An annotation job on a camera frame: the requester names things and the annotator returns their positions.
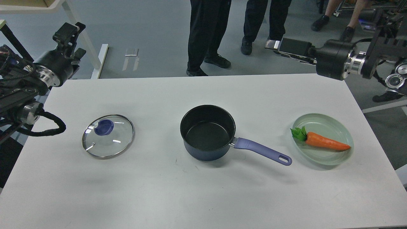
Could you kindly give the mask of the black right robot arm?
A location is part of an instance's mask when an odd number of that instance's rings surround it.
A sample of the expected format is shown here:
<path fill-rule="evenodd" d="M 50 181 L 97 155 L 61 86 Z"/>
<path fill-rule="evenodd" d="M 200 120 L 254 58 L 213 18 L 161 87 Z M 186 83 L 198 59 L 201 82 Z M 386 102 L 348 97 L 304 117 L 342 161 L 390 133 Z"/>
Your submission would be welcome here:
<path fill-rule="evenodd" d="M 388 14 L 382 9 L 365 9 L 359 16 L 363 30 L 373 33 L 367 51 L 357 50 L 357 43 L 330 39 L 321 48 L 310 47 L 307 52 L 314 60 L 318 75 L 344 80 L 349 74 L 365 79 L 377 75 L 381 61 L 394 61 L 394 73 L 381 83 L 388 89 L 406 95 L 406 13 Z"/>

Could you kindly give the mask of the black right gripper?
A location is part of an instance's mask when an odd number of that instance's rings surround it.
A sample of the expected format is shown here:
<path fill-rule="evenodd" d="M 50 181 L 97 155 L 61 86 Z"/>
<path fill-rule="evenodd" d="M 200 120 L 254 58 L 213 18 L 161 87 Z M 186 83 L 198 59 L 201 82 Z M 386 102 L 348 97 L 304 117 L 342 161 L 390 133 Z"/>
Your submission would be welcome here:
<path fill-rule="evenodd" d="M 345 63 L 354 48 L 354 43 L 330 39 L 321 48 L 312 46 L 308 57 L 316 60 L 316 73 L 319 76 L 344 80 Z"/>

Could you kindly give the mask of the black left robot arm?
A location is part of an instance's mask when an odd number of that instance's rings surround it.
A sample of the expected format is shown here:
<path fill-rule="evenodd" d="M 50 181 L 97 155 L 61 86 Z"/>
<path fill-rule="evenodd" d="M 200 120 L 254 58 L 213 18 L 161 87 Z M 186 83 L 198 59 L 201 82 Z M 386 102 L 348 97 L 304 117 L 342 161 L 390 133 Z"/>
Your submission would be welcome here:
<path fill-rule="evenodd" d="M 54 136 L 66 130 L 65 123 L 46 112 L 36 100 L 52 87 L 61 87 L 78 70 L 86 51 L 77 48 L 77 39 L 86 26 L 77 22 L 64 23 L 53 35 L 55 49 L 46 51 L 34 60 L 13 32 L 1 20 L 1 32 L 13 45 L 1 46 L 1 126 L 8 126 L 1 133 L 4 142 L 13 133 L 26 136 Z"/>

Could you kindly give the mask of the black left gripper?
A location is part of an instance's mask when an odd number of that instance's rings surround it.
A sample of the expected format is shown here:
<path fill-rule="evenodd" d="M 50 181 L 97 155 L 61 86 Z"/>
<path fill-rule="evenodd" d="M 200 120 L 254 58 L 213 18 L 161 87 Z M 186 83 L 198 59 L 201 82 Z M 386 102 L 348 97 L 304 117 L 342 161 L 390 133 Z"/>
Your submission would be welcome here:
<path fill-rule="evenodd" d="M 47 87 L 61 87 L 78 70 L 80 60 L 86 54 L 86 50 L 78 48 L 77 39 L 86 25 L 77 22 L 75 25 L 64 23 L 52 36 L 57 43 L 55 50 L 44 52 L 34 61 L 39 79 Z M 66 58 L 63 53 L 74 53 L 72 57 Z"/>

